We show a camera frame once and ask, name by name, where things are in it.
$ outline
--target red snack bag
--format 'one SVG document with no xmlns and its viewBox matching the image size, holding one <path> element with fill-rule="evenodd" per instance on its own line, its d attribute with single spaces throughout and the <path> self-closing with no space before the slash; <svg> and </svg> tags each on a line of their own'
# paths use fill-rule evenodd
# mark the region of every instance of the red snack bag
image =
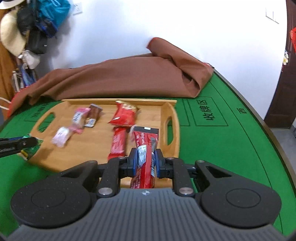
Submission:
<svg viewBox="0 0 296 241">
<path fill-rule="evenodd" d="M 135 105 L 122 100 L 117 100 L 116 104 L 117 111 L 109 123 L 115 126 L 133 126 L 136 123 L 136 113 L 138 108 Z"/>
<path fill-rule="evenodd" d="M 131 180 L 130 188 L 153 188 L 158 129 L 136 126 L 134 136 L 138 150 L 138 169 Z"/>
<path fill-rule="evenodd" d="M 108 160 L 114 157 L 126 155 L 126 129 L 124 127 L 115 127 L 112 140 L 111 151 Z"/>
</svg>

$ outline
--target orange curtain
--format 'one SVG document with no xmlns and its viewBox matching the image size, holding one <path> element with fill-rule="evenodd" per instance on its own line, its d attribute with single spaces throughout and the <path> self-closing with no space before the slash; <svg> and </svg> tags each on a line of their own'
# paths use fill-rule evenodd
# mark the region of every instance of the orange curtain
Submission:
<svg viewBox="0 0 296 241">
<path fill-rule="evenodd" d="M 9 10 L 0 9 L 0 21 Z M 0 97 L 11 100 L 15 92 L 11 85 L 12 71 L 16 69 L 15 57 L 2 45 L 0 41 Z M 0 100 L 0 105 L 8 107 L 9 104 Z M 7 111 L 2 110 L 4 119 L 7 118 Z"/>
</svg>

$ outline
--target wall outlet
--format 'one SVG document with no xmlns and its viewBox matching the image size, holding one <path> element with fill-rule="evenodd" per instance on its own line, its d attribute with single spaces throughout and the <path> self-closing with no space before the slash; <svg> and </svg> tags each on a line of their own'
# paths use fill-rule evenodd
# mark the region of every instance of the wall outlet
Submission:
<svg viewBox="0 0 296 241">
<path fill-rule="evenodd" d="M 73 15 L 76 15 L 79 13 L 82 13 L 82 3 L 81 2 L 73 4 Z"/>
</svg>

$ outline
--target white bag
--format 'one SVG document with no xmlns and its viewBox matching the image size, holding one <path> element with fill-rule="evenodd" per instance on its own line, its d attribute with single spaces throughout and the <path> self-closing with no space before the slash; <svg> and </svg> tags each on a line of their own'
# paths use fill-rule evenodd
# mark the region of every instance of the white bag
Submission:
<svg viewBox="0 0 296 241">
<path fill-rule="evenodd" d="M 24 61 L 24 64 L 27 64 L 30 69 L 35 69 L 40 63 L 40 56 L 29 50 L 22 51 L 19 58 L 21 58 Z"/>
</svg>

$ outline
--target green table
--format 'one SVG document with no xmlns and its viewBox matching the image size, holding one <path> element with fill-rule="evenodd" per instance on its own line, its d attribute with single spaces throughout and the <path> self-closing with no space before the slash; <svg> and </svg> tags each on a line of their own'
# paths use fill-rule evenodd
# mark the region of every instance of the green table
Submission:
<svg viewBox="0 0 296 241">
<path fill-rule="evenodd" d="M 57 103 L 41 99 L 33 107 L 23 105 L 4 123 L 0 137 L 29 133 Z M 295 173 L 268 127 L 246 100 L 215 71 L 197 98 L 177 99 L 175 108 L 180 122 L 180 158 L 187 163 L 206 160 L 272 187 L 282 200 L 274 226 L 284 235 L 290 234 L 296 228 Z M 39 128 L 45 129 L 50 121 L 47 119 Z M 0 232 L 9 235 L 17 228 L 9 207 L 12 195 L 50 172 L 17 155 L 1 158 L 0 165 Z"/>
</svg>

